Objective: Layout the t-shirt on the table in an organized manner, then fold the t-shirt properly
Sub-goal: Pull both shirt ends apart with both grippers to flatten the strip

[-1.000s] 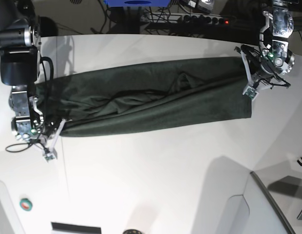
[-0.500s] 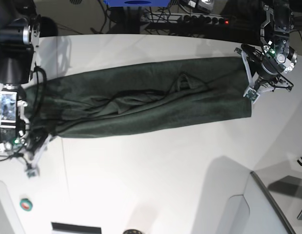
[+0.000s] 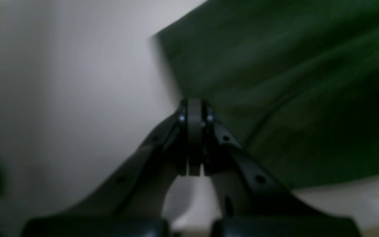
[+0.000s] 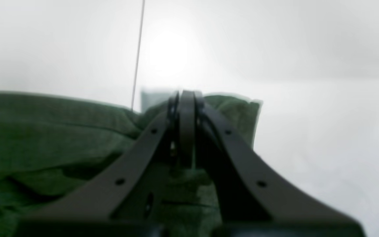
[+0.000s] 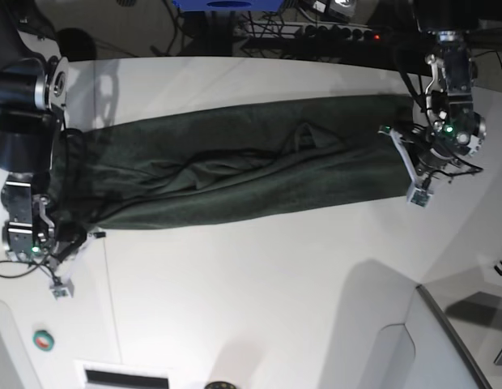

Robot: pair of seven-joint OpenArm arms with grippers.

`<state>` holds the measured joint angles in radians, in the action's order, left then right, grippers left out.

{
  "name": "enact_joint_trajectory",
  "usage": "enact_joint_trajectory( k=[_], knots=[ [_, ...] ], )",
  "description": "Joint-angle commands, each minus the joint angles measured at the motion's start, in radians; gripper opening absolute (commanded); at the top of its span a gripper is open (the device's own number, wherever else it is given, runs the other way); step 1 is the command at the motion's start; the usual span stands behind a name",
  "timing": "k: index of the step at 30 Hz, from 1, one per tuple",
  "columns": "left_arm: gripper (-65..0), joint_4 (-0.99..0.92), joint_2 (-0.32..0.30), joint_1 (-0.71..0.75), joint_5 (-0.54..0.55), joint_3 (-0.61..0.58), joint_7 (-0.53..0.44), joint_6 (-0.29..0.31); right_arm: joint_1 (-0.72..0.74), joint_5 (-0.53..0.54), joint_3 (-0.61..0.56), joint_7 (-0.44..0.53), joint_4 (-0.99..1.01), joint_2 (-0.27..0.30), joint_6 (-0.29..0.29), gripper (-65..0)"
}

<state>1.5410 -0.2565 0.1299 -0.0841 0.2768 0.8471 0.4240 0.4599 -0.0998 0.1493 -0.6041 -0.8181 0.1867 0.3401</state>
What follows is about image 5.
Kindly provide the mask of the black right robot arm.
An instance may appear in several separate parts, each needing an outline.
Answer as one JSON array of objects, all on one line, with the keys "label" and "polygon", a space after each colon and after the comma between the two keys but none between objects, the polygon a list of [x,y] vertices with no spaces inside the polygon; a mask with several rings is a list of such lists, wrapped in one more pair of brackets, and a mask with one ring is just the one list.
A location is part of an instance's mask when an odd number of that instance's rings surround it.
[{"label": "black right robot arm", "polygon": [[0,169],[7,257],[52,269],[87,240],[49,194],[53,150],[65,126],[69,61],[34,1],[0,1]]}]

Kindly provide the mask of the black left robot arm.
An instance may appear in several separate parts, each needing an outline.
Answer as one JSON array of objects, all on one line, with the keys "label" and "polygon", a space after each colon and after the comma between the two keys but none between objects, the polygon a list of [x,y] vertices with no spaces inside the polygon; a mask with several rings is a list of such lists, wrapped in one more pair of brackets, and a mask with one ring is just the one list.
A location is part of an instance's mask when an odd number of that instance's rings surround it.
[{"label": "black left robot arm", "polygon": [[467,160],[487,137],[474,110],[474,60],[502,51],[502,1],[390,1],[388,8],[394,65],[424,116],[383,129],[411,181],[482,172]]}]

